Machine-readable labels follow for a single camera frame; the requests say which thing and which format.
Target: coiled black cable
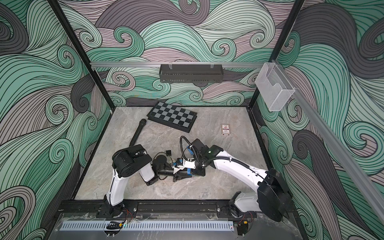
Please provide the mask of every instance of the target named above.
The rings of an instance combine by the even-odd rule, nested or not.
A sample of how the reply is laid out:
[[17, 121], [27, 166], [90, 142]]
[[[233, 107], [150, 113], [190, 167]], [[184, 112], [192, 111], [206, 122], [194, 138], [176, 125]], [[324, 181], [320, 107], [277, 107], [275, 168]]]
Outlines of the coiled black cable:
[[232, 161], [232, 162], [238, 163], [241, 166], [249, 169], [249, 165], [248, 164], [246, 164], [246, 163], [244, 163], [244, 162], [242, 162], [240, 160], [237, 160], [235, 158], [229, 158], [229, 157], [214, 157], [214, 158], [211, 158], [211, 159], [207, 160], [206, 162], [203, 162], [203, 167], [208, 166], [214, 160], [228, 160], [228, 161]]
[[197, 151], [195, 149], [195, 147], [191, 144], [191, 142], [184, 136], [181, 136], [180, 137], [180, 150], [181, 150], [181, 155], [183, 156], [183, 159], [187, 160], [187, 158], [185, 157], [185, 154], [184, 154], [184, 150], [183, 150], [183, 139], [188, 143], [188, 146], [191, 146], [191, 150], [193, 152], [193, 154], [195, 155], [195, 160], [197, 162], [200, 163], [200, 160], [199, 160], [199, 157], [197, 156]]

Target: clear acrylic holder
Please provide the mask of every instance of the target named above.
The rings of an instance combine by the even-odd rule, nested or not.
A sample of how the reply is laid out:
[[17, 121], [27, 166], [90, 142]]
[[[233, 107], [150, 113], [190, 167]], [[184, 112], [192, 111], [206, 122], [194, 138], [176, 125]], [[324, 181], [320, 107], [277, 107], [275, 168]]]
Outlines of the clear acrylic holder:
[[280, 111], [295, 92], [284, 68], [276, 63], [264, 63], [255, 83], [269, 111]]

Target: marble floor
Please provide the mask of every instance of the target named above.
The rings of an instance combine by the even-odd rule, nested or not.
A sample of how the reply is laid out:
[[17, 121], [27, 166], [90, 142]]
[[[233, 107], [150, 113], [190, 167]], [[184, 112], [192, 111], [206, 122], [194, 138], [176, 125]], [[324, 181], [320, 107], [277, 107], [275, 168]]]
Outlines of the marble floor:
[[[121, 107], [114, 112], [95, 156], [89, 166], [76, 199], [102, 199], [109, 190], [112, 178], [112, 155], [129, 146], [139, 121], [147, 118], [151, 108]], [[205, 145], [217, 145], [234, 157], [257, 168], [266, 169], [254, 129], [246, 108], [193, 107], [197, 119], [190, 133], [147, 121], [136, 144], [141, 144], [154, 157], [158, 152], [172, 151], [172, 157], [181, 156], [179, 138], [189, 141], [199, 138]], [[230, 124], [231, 135], [221, 135], [221, 124]], [[206, 168], [205, 177], [193, 176], [173, 182], [171, 177], [147, 186], [139, 173], [129, 180], [126, 199], [230, 199], [235, 192], [251, 192], [251, 188], [230, 174]]]

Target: black handle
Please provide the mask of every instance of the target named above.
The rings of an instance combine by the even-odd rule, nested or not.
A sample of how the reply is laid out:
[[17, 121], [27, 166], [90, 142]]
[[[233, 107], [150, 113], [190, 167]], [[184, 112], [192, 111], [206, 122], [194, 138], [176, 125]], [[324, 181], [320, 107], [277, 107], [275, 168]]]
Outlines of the black handle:
[[145, 126], [145, 124], [147, 124], [147, 120], [145, 120], [144, 118], [141, 119], [140, 122], [139, 122], [139, 126], [137, 127], [136, 132], [135, 132], [135, 134], [132, 137], [131, 143], [129, 144], [130, 147], [135, 145], [136, 140], [138, 139], [138, 137], [139, 137], [139, 135], [141, 133], [141, 130], [143, 130], [143, 127]]
[[164, 175], [164, 176], [173, 176], [173, 170], [163, 169], [163, 170], [157, 171], [157, 174]]

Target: small box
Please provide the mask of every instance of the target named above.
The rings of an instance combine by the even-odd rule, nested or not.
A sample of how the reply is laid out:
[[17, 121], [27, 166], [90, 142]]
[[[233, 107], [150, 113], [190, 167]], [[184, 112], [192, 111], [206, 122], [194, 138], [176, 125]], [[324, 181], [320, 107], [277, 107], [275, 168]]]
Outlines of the small box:
[[231, 135], [231, 132], [229, 130], [229, 124], [222, 124], [221, 125], [221, 135], [226, 135], [226, 136]]

